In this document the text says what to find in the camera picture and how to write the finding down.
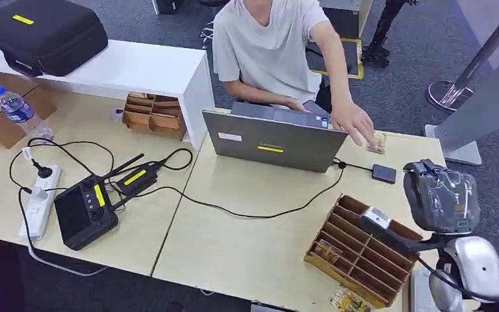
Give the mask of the person's left hand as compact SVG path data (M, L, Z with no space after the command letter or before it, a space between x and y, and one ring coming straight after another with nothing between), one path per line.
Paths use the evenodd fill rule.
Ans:
M363 145L362 138L371 146L376 145L373 121L352 100L332 101L331 123L335 129L346 131L358 146Z

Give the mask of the person's right hand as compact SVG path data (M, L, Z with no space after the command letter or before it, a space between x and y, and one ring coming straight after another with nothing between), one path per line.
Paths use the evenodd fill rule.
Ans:
M297 99L293 97L285 97L282 104L294 111L309 112Z

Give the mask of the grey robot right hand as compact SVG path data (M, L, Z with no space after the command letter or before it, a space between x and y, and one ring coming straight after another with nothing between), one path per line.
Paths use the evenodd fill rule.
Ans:
M415 223L445 235L472 233L480 222L476 179L430 159L403 167L403 189Z

